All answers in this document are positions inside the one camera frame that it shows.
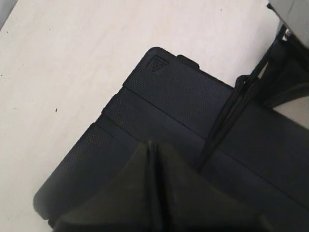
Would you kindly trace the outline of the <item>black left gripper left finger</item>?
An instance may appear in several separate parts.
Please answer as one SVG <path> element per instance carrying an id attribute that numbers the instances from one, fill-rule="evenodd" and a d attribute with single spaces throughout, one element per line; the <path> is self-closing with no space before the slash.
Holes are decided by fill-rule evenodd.
<path id="1" fill-rule="evenodd" d="M 125 168 L 90 200 L 63 214 L 56 232 L 165 232 L 166 184 L 159 146 L 141 143 Z"/>

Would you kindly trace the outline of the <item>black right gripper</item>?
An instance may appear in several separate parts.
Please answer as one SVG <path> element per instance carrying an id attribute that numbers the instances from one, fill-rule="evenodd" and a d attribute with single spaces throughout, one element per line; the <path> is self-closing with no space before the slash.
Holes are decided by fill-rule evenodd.
<path id="1" fill-rule="evenodd" d="M 285 25 L 255 67 L 260 90 L 255 99 L 267 108 L 309 95 L 309 49 Z"/>

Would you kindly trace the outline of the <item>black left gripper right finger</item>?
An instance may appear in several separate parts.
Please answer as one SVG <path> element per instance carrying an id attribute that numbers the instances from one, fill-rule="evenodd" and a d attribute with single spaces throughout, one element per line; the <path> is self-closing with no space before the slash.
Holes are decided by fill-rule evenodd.
<path id="1" fill-rule="evenodd" d="M 151 220 L 156 232 L 272 232 L 259 211 L 222 193 L 167 145 L 151 143 Z"/>

